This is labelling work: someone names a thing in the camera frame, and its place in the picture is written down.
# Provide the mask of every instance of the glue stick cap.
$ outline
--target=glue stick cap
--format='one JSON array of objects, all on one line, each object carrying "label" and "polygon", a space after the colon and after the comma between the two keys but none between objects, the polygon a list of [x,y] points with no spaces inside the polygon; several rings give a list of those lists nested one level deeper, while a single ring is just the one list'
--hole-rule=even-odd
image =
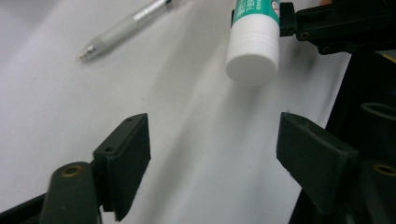
[{"label": "glue stick cap", "polygon": [[246,86],[267,83],[277,74],[279,25],[262,14],[247,15],[233,24],[226,58],[226,73]]}]

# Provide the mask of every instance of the pen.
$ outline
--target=pen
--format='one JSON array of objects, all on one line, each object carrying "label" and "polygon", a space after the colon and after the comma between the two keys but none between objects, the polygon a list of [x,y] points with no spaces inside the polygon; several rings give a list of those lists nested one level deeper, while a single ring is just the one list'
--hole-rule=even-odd
[{"label": "pen", "polygon": [[136,13],[129,15],[106,32],[91,40],[90,44],[78,56],[78,59],[85,62],[108,50],[114,44],[120,42],[123,38],[140,27],[140,25],[151,18],[153,14],[166,8],[171,2],[172,0],[154,0],[140,10],[137,10]]}]

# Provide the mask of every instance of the white table surface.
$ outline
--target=white table surface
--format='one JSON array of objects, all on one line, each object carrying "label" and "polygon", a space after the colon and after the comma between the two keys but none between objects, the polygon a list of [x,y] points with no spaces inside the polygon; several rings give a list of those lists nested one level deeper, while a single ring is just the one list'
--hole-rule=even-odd
[{"label": "white table surface", "polygon": [[276,159],[280,113],[324,127],[349,56],[282,37],[278,76],[238,86],[224,72],[235,0],[174,0],[108,54],[76,61],[146,3],[0,2],[0,211],[44,193],[55,169],[91,161],[120,122],[148,113],[152,160],[121,223],[288,223],[300,187]]}]

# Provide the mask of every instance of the pen tip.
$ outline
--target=pen tip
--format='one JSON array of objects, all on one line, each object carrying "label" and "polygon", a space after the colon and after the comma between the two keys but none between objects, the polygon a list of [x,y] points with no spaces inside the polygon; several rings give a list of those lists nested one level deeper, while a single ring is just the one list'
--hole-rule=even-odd
[{"label": "pen tip", "polygon": [[94,48],[92,45],[89,45],[87,48],[85,48],[78,56],[77,60],[79,62],[86,62],[87,60],[93,58],[97,54],[96,48]]}]

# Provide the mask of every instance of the glue stick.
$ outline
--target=glue stick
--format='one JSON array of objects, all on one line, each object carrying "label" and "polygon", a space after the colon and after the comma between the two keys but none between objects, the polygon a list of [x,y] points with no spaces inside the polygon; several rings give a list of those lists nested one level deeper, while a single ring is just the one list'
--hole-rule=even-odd
[{"label": "glue stick", "polygon": [[237,0],[226,58],[236,83],[258,86],[277,74],[279,0]]}]

